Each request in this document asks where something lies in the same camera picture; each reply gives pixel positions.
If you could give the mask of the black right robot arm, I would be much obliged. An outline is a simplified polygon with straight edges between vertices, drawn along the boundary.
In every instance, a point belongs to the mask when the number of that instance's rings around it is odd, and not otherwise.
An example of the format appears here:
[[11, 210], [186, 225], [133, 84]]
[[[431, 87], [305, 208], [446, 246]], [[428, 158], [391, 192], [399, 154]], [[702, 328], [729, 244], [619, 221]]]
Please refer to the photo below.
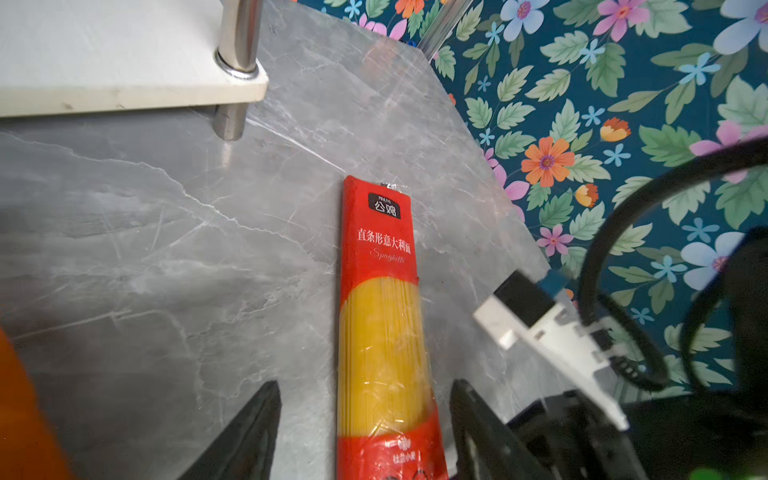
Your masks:
[[[579, 317], [562, 318], [556, 274], [513, 272], [475, 311], [503, 346], [522, 341], [573, 383], [501, 421], [463, 381], [450, 412], [461, 479], [763, 479], [767, 475], [767, 230], [726, 246], [692, 302], [678, 346], [691, 386], [668, 397], [656, 344], [599, 281], [623, 233], [656, 204], [735, 171], [765, 171], [767, 142], [718, 150], [651, 180], [601, 225], [586, 253]], [[737, 385], [713, 391], [694, 365], [694, 342], [720, 305], [731, 314]]]

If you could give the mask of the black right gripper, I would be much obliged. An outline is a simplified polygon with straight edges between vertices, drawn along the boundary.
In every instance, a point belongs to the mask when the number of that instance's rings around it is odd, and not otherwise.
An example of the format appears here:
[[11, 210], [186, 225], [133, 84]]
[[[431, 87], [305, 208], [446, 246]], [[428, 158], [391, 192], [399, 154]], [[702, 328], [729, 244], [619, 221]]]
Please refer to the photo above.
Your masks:
[[507, 423], [557, 479], [645, 479], [626, 432], [582, 392], [537, 400]]

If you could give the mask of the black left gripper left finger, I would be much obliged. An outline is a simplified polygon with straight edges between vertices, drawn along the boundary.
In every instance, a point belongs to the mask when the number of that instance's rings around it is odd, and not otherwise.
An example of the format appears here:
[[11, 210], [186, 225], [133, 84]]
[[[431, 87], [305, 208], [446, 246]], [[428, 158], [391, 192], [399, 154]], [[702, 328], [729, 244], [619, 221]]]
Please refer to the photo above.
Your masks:
[[269, 479], [281, 407], [278, 382], [265, 382], [179, 480]]

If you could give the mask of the red spaghetti pack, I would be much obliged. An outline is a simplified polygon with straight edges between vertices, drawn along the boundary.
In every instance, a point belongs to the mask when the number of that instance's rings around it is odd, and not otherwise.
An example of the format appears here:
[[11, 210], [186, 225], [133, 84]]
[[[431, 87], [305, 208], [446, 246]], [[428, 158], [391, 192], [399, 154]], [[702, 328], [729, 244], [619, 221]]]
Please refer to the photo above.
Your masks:
[[339, 479], [446, 479], [411, 199], [345, 178], [338, 322]]

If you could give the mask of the orange macaroni bag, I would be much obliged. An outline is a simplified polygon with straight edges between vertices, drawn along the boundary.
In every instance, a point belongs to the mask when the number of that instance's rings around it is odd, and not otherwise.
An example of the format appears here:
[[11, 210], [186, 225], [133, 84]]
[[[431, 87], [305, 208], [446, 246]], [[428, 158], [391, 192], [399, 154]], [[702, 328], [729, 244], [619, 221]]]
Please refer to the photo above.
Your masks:
[[73, 477], [39, 408], [35, 389], [5, 334], [1, 335], [1, 477]]

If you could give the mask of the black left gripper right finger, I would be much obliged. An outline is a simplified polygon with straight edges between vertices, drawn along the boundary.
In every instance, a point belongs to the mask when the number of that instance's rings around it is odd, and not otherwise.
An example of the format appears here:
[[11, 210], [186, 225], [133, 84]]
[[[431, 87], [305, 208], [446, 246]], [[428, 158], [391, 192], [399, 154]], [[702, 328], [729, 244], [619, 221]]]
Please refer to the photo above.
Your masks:
[[458, 455], [457, 479], [552, 477], [468, 381], [453, 382], [449, 408]]

